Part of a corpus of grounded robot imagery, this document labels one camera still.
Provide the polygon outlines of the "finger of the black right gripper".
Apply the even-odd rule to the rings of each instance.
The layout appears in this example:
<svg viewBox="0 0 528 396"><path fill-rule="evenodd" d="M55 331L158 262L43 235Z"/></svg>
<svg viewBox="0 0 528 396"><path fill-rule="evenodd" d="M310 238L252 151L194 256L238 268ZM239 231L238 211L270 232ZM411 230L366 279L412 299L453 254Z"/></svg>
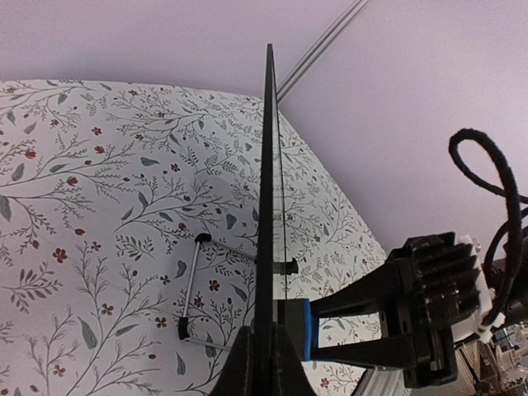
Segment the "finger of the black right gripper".
<svg viewBox="0 0 528 396"><path fill-rule="evenodd" d="M399 318L402 263L402 259L388 260L338 292L312 300L311 314L316 318L336 318L383 313L387 319Z"/></svg>
<svg viewBox="0 0 528 396"><path fill-rule="evenodd" d="M311 360L365 369L409 370L417 365L413 338L409 335L313 349Z"/></svg>

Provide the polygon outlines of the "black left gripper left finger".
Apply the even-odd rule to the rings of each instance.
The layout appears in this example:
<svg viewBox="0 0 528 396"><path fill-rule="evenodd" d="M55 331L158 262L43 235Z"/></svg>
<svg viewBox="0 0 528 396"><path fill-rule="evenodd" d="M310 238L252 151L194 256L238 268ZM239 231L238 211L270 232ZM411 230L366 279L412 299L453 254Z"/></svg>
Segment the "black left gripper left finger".
<svg viewBox="0 0 528 396"><path fill-rule="evenodd" d="M252 395L253 355L252 329L242 327L210 396Z"/></svg>

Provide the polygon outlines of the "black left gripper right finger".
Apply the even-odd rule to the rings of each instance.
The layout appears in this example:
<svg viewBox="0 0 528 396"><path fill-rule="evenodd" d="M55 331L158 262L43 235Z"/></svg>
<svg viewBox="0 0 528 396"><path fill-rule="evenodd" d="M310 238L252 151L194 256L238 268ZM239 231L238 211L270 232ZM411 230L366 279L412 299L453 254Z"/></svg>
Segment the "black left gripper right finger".
<svg viewBox="0 0 528 396"><path fill-rule="evenodd" d="M271 394L273 396L315 396L295 347L284 326L273 325Z"/></svg>

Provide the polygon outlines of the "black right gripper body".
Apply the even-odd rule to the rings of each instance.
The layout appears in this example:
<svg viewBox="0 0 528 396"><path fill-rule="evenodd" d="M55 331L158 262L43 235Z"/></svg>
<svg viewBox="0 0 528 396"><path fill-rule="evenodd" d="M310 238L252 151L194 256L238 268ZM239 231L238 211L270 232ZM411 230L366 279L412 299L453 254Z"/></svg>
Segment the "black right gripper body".
<svg viewBox="0 0 528 396"><path fill-rule="evenodd" d="M403 307L410 319L401 322L410 332L417 365L403 371L408 388L427 388L456 380L458 371L451 327L478 307L478 270L469 244L455 233L409 238L391 251L388 260L402 259Z"/></svg>

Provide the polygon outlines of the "white whiteboard black frame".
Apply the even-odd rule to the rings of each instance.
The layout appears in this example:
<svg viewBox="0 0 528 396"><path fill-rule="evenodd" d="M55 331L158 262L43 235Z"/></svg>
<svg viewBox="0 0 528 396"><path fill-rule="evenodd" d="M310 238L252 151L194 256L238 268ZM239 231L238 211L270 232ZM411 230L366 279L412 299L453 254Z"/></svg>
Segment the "white whiteboard black frame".
<svg viewBox="0 0 528 396"><path fill-rule="evenodd" d="M266 72L263 95L262 152L258 206L257 278L254 314L253 393L272 394L272 330L276 264L282 262L284 237L279 213L282 209L280 165L280 117L276 90L273 44L266 47Z"/></svg>

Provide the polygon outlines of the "blue whiteboard eraser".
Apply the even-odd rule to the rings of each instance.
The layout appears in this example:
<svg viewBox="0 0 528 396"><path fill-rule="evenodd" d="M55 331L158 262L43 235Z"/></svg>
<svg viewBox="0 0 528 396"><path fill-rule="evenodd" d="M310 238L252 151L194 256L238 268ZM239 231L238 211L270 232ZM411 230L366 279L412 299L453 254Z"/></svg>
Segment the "blue whiteboard eraser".
<svg viewBox="0 0 528 396"><path fill-rule="evenodd" d="M318 349L319 317L312 312L309 299L276 299L274 320L284 326L301 361L311 361Z"/></svg>

